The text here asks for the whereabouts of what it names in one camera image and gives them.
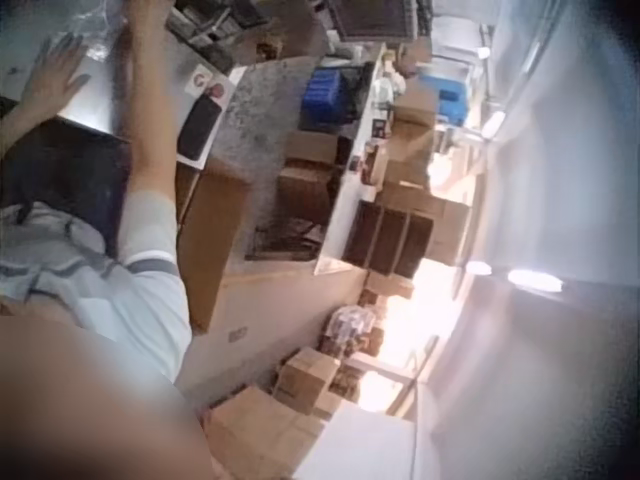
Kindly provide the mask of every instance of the fluorescent light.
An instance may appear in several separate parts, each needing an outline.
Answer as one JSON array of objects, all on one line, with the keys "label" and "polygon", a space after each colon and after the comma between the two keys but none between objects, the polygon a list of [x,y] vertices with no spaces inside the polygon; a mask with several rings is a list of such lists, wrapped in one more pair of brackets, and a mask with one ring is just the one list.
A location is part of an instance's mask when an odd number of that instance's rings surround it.
[{"label": "fluorescent light", "polygon": [[511,270],[507,278],[511,283],[519,287],[550,293],[562,291],[562,280],[548,273],[533,272],[531,270]]},{"label": "fluorescent light", "polygon": [[472,275],[479,275],[485,277],[487,275],[491,275],[493,270],[490,265],[487,265],[484,262],[471,261],[467,263],[466,271],[471,273]]},{"label": "fluorescent light", "polygon": [[480,60],[486,60],[491,56],[491,49],[489,47],[479,47],[478,48],[478,58]]},{"label": "fluorescent light", "polygon": [[496,133],[498,133],[498,130],[500,130],[500,127],[502,126],[502,122],[504,122],[504,119],[506,117],[507,114],[502,110],[498,110],[493,115],[491,115],[491,118],[487,121],[487,123],[484,124],[484,127],[482,127],[482,137],[486,140],[491,140],[493,137],[495,137]]}]

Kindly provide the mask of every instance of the table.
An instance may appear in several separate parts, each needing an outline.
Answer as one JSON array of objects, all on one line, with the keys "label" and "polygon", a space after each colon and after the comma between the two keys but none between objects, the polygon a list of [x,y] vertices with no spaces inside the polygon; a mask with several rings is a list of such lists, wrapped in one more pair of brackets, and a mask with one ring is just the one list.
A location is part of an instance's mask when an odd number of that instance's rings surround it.
[{"label": "table", "polygon": [[[371,125],[375,113],[374,84],[377,79],[382,77],[384,71],[382,55],[385,50],[386,46],[379,44],[373,51],[376,65],[371,76],[365,106],[358,123],[358,130],[349,158],[363,156],[367,142],[372,138]],[[375,198],[375,188],[363,184],[360,173],[345,171],[316,263],[316,275],[335,273],[352,268],[350,264],[343,262],[341,259],[349,241],[349,233],[351,232],[351,226],[356,217],[360,200],[373,200],[371,198],[372,195]]]},{"label": "table", "polygon": [[[115,9],[117,13],[117,9],[122,8],[122,1],[124,0],[109,0],[109,9]],[[42,42],[49,36],[69,30],[70,18],[82,12],[77,11],[81,8],[78,7],[80,2],[74,0],[21,0],[10,3],[6,7],[9,13],[3,16],[0,28],[0,95],[18,101]],[[103,6],[107,4],[101,0],[94,3]],[[86,28],[86,25],[74,24],[72,28],[77,32]],[[225,94],[218,103],[223,111],[226,110],[235,85],[173,34],[167,33],[166,37],[167,75],[178,129],[182,128],[193,104],[206,87],[204,84],[200,85],[196,78],[199,73],[205,73],[205,78],[211,75],[209,84],[219,82],[223,85]],[[78,74],[91,75],[91,81],[60,113],[60,117],[91,130],[127,139],[124,119],[128,109],[127,94],[131,77],[128,53],[124,37],[119,36],[104,60],[86,56]],[[200,158],[191,161],[179,157],[180,162],[198,170],[204,168],[223,116],[221,114],[218,118]]]}]

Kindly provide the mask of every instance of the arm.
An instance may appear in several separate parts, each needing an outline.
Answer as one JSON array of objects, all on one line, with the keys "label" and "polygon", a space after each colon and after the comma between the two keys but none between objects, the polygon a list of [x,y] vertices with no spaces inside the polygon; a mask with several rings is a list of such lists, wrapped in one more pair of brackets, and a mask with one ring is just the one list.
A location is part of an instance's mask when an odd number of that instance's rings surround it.
[{"label": "arm", "polygon": [[165,67],[167,0],[130,0],[133,86],[128,194],[154,191],[175,203],[177,129]]},{"label": "arm", "polygon": [[66,107],[90,79],[80,75],[71,82],[87,51],[82,37],[69,34],[50,47],[49,41],[42,46],[22,101],[0,121],[0,162],[18,140]]}]

